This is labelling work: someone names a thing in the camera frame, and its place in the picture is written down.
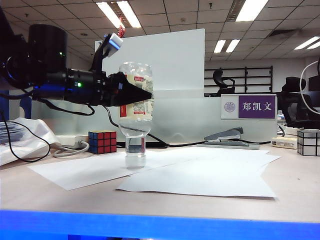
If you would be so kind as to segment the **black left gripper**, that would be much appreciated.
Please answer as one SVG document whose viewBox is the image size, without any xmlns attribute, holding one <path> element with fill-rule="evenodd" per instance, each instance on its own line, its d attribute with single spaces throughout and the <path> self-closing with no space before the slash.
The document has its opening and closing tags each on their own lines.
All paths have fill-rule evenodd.
<svg viewBox="0 0 320 240">
<path fill-rule="evenodd" d="M 95 83 L 93 91 L 94 106 L 118 107 L 152 98 L 152 93 L 129 83 L 122 72 L 106 76 L 105 73 L 94 71 L 93 80 Z"/>
</svg>

